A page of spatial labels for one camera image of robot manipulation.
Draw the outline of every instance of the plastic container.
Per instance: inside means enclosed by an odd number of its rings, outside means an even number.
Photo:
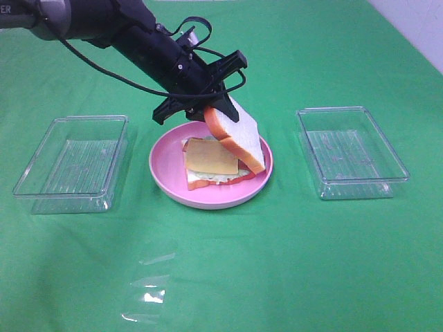
[[[408,170],[364,107],[296,112],[299,138],[322,199],[393,197]]]
[[[104,212],[127,147],[127,116],[52,121],[13,194],[33,214]]]

